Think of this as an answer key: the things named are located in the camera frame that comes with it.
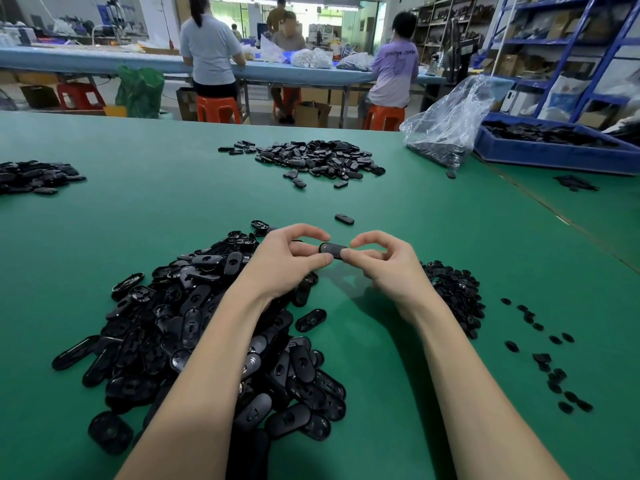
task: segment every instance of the purple gradient t-shirt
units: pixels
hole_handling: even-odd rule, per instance
[[[383,45],[371,71],[378,81],[369,91],[370,101],[376,106],[405,107],[411,82],[418,76],[418,49],[404,39]]]

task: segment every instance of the person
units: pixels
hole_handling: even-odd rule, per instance
[[[285,52],[307,48],[304,37],[298,31],[298,21],[295,13],[292,11],[285,12],[282,30],[274,33],[271,41]],[[273,102],[276,104],[275,116],[281,123],[295,123],[293,106],[295,106],[300,97],[300,88],[284,88],[282,94],[280,93],[281,89],[282,86],[279,84],[274,84],[271,87],[271,97],[273,97]]]
[[[225,478],[238,384],[258,318],[272,299],[333,260],[317,245],[294,241],[302,236],[331,239],[307,224],[267,234],[226,291],[116,480]],[[365,244],[384,250],[353,249]],[[360,234],[350,245],[340,251],[341,259],[396,302],[400,317],[422,341],[458,478],[566,480],[485,368],[411,245],[381,231]]]
[[[236,36],[236,39],[238,39],[238,42],[242,42],[242,34],[238,32],[238,26],[235,23],[231,24],[231,31]]]
[[[407,11],[398,13],[394,18],[391,42],[380,47],[371,64],[371,71],[378,80],[358,105],[361,128],[371,104],[386,107],[405,107],[409,104],[409,88],[418,77],[418,49],[410,40],[416,23],[416,16]]]
[[[272,34],[280,30],[280,22],[284,20],[284,14],[286,12],[284,6],[286,4],[287,0],[278,0],[278,6],[267,15],[267,27]]]
[[[180,28],[180,55],[193,66],[193,87],[198,96],[237,99],[231,59],[246,65],[240,42],[226,23],[211,14],[209,0],[189,0],[191,18]]]

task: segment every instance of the blue plastic bin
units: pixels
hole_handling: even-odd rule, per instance
[[[476,135],[475,149],[476,153],[485,161],[596,171],[599,173],[617,173],[620,175],[637,175],[640,173],[640,148],[597,130],[581,125],[509,116],[498,112],[490,112],[484,120],[503,121],[510,124],[528,123],[530,125],[541,125],[543,128],[570,126],[576,132],[615,141],[620,145],[617,148],[590,148],[569,144],[502,139],[495,137],[487,128],[481,125]]]

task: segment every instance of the red stool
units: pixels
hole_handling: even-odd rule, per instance
[[[300,88],[282,88],[282,104],[288,106],[292,101],[295,101],[291,108],[291,114],[286,116],[293,116],[294,108],[302,101],[302,89]],[[273,102],[273,117],[276,117],[276,101]]]
[[[404,121],[404,107],[386,107],[372,104],[369,108],[364,130],[399,131],[400,123]]]
[[[231,116],[233,116],[236,125],[242,124],[242,117],[240,117],[235,98],[198,96],[196,97],[196,112],[198,113],[198,121],[201,122],[229,124]]]
[[[58,97],[60,98],[60,105],[63,109],[102,109],[106,104],[104,99],[100,96],[98,89],[94,85],[87,82],[68,82],[66,84],[59,84],[56,87],[58,91]],[[87,98],[87,94],[93,93],[95,98],[98,99],[98,104],[91,104]],[[74,102],[76,107],[68,107],[67,101],[65,101],[65,95],[69,96],[69,99]]]

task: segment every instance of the green table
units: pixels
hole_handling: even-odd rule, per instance
[[[307,177],[298,190],[283,169],[216,151],[260,144],[345,139],[374,153],[387,174],[336,191]],[[105,409],[104,389],[81,385],[90,360],[64,372],[51,359],[96,333],[113,306],[109,290],[150,273],[252,219],[318,225],[332,240],[381,228],[411,242],[421,259],[470,269],[487,308],[474,346],[556,459],[576,479],[636,479],[640,400],[636,337],[638,275],[531,197],[469,161],[457,180],[412,154],[402,135],[356,130],[251,127],[91,116],[0,114],[4,159],[69,161],[88,181],[53,197],[0,198],[4,374],[0,478],[111,478],[108,457],[86,434]],[[341,212],[352,227],[333,219]],[[320,273],[308,306],[328,312],[309,332],[324,366],[345,384],[346,418],[316,443],[295,434],[273,444],[272,479],[446,479],[451,456],[428,368],[414,334],[385,298],[344,263]],[[508,297],[514,305],[501,304]],[[515,305],[537,313],[534,331]],[[574,335],[551,344],[547,333]],[[521,353],[503,345],[514,340]],[[560,412],[560,399],[531,358],[549,352],[566,387],[591,414]],[[473,396],[466,398],[473,401]],[[144,409],[124,416],[135,431]]]
[[[639,177],[517,165],[491,167],[640,273]],[[554,180],[560,175],[580,176],[600,190],[571,192]]]

